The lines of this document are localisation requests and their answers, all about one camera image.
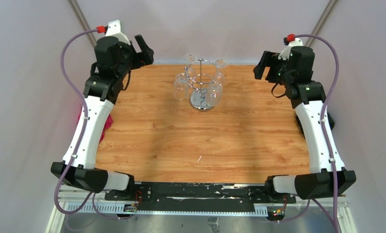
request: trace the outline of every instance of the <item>white backdrop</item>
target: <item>white backdrop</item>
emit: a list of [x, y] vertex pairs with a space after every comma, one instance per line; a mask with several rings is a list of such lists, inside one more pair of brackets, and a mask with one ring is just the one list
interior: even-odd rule
[[[339, 82], [329, 103], [333, 135], [357, 182], [347, 191], [360, 233], [386, 232], [386, 0], [341, 0], [320, 36], [340, 59]], [[334, 58], [315, 41], [314, 78], [328, 90]]]
[[186, 54], [256, 64], [283, 37], [310, 33], [328, 0], [78, 0], [91, 27], [119, 19], [141, 34], [155, 63], [183, 63]]
[[[0, 0], [0, 233], [43, 233], [80, 100], [59, 67], [65, 42], [81, 32], [67, 1]], [[67, 52], [80, 89], [95, 55], [86, 38]]]

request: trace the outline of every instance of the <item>wooden table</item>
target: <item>wooden table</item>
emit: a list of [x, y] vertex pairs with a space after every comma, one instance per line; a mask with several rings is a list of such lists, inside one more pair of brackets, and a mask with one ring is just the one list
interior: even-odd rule
[[[112, 111], [114, 123], [96, 167], [136, 181], [264, 183], [267, 176], [306, 174], [309, 159], [287, 98], [255, 80], [254, 66], [228, 66], [222, 101], [209, 112], [173, 98], [180, 65], [135, 70]], [[283, 93], [278, 87], [276, 94]]]

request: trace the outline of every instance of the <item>metal frame bar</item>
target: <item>metal frame bar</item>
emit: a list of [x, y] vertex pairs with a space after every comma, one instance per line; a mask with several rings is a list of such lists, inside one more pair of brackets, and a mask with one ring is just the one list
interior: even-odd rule
[[[69, 3], [70, 7], [72, 8], [73, 13], [75, 14], [81, 28], [83, 31], [90, 30], [90, 26], [86, 21], [86, 18], [84, 17], [83, 12], [81, 11], [79, 4], [76, 0], [67, 0]], [[96, 38], [92, 33], [88, 33], [86, 35], [87, 39], [89, 40], [89, 43], [92, 45], [94, 48], [96, 46]]]
[[[313, 34], [313, 35], [319, 34], [320, 30], [323, 28], [324, 24], [326, 23], [326, 21], [329, 19], [330, 15], [331, 15], [331, 13], [333, 12], [333, 9], [334, 9], [336, 3], [338, 3], [338, 0], [329, 0], [329, 2], [327, 3], [327, 6], [325, 7], [325, 9], [322, 12], [322, 15], [320, 16], [319, 20], [317, 21], [316, 25], [314, 26], [313, 30], [311, 31], [311, 34]], [[306, 46], [311, 47], [314, 40], [315, 40], [314, 38], [309, 38], [306, 42]]]

